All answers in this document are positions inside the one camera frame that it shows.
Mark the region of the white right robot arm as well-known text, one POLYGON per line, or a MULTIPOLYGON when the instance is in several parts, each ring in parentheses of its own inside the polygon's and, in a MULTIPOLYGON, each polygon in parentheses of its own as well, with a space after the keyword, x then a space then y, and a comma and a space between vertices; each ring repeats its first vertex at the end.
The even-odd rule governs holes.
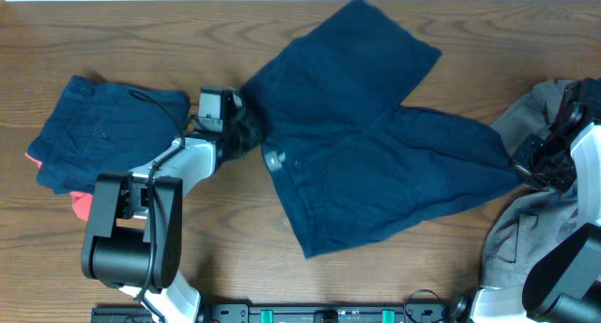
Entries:
POLYGON ((516 151, 517 169, 549 187, 517 198, 485 240, 470 322, 600 319, 600 123, 570 102, 546 140, 516 151))

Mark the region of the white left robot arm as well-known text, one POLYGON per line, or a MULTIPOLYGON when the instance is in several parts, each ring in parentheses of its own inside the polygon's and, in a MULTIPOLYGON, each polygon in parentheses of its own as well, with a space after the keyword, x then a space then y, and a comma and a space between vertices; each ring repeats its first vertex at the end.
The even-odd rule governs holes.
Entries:
POLYGON ((176 124, 163 153, 127 172, 98 176, 81 266, 132 297, 134 307, 99 307, 94 322, 209 322, 201 293, 179 270, 183 199, 223 162, 243 157, 263 139, 237 90, 203 88, 197 114, 176 124))

